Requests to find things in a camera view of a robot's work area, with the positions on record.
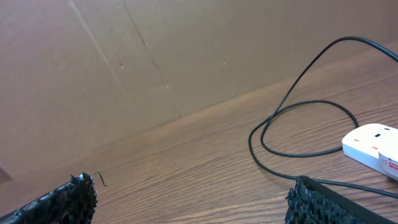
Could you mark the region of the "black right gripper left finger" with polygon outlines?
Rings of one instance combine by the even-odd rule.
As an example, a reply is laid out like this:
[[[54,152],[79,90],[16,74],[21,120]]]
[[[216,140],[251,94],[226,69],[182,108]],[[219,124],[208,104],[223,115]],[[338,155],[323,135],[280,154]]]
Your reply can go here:
[[[90,224],[97,202],[93,178],[84,172],[1,217],[1,224]]]

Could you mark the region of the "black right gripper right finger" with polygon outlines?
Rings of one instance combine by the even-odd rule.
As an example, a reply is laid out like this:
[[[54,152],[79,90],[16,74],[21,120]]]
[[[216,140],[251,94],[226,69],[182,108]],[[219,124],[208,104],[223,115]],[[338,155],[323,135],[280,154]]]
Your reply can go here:
[[[307,176],[296,178],[286,199],[285,224],[394,224]]]

